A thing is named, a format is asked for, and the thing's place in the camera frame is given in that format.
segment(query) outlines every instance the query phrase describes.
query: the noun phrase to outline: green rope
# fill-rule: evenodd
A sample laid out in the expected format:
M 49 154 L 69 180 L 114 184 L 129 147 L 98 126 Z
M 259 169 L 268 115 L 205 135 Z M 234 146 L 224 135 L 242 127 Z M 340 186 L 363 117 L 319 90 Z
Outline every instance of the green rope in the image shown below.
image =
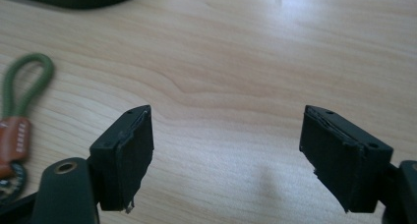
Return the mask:
M 32 87 L 22 96 L 18 104 L 15 104 L 15 95 L 13 91 L 13 83 L 18 71 L 29 62 L 40 62 L 43 72 Z M 3 118 L 11 116 L 27 116 L 27 109 L 31 100 L 40 94 L 52 79 L 54 66 L 46 55 L 29 54 L 13 63 L 7 71 L 3 82 Z

